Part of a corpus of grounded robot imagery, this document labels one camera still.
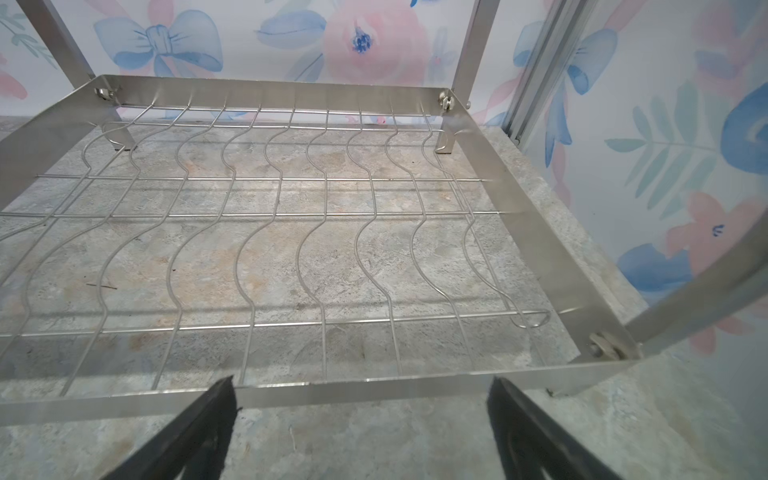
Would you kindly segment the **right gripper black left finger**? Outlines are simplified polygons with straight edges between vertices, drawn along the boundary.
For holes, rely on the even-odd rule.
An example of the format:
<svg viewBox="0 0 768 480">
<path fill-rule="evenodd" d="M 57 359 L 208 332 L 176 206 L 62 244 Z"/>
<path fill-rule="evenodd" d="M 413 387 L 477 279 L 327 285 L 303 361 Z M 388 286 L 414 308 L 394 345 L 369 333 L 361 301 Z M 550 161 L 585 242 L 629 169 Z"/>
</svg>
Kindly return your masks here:
<svg viewBox="0 0 768 480">
<path fill-rule="evenodd" d="M 239 413 L 230 376 L 215 382 L 106 479 L 218 479 Z"/>
</svg>

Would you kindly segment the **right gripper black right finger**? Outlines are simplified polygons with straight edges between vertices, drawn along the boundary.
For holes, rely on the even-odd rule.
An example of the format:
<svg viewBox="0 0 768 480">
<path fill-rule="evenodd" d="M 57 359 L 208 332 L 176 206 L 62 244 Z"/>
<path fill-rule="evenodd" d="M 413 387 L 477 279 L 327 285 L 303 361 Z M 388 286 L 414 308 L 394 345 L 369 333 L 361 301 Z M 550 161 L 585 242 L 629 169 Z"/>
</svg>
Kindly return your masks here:
<svg viewBox="0 0 768 480">
<path fill-rule="evenodd" d="M 508 379 L 493 379 L 487 411 L 507 479 L 619 477 Z"/>
</svg>

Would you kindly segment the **stainless steel dish rack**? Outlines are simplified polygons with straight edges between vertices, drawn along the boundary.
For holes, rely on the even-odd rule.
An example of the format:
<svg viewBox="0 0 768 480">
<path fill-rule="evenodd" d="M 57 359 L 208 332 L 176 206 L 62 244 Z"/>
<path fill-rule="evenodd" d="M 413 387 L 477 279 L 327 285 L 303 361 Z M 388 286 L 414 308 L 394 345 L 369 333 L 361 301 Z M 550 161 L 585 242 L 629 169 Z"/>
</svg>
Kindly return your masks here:
<svg viewBox="0 0 768 480">
<path fill-rule="evenodd" d="M 631 322 L 618 321 L 466 110 L 497 8 L 494 1 L 473 5 L 454 85 L 438 89 L 96 76 L 53 4 L 24 1 L 23 13 L 74 90 L 2 142 L 1 200 L 14 200 L 34 175 L 55 163 L 91 127 L 114 119 L 121 106 L 150 100 L 161 108 L 177 102 L 196 107 L 230 102 L 237 110 L 273 105 L 305 113 L 323 109 L 338 115 L 351 111 L 405 114 L 419 102 L 431 100 L 446 121 L 450 140 L 459 143 L 475 172 L 487 180 L 489 198 L 580 352 L 569 365 L 510 372 L 510 380 L 519 388 L 549 387 L 558 394 L 582 390 L 763 297 L 767 223 L 760 220 L 694 281 Z"/>
</svg>

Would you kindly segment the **aluminium corner post right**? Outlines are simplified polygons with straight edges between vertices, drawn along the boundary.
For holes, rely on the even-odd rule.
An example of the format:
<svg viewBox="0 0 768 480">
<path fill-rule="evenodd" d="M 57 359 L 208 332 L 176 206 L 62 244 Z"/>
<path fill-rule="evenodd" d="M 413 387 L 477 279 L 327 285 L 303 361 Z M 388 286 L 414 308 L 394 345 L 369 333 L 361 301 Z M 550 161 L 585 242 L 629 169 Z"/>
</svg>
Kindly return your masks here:
<svg viewBox="0 0 768 480">
<path fill-rule="evenodd" d="M 563 0 L 549 8 L 502 123 L 516 146 L 530 136 L 598 5 L 596 0 Z"/>
</svg>

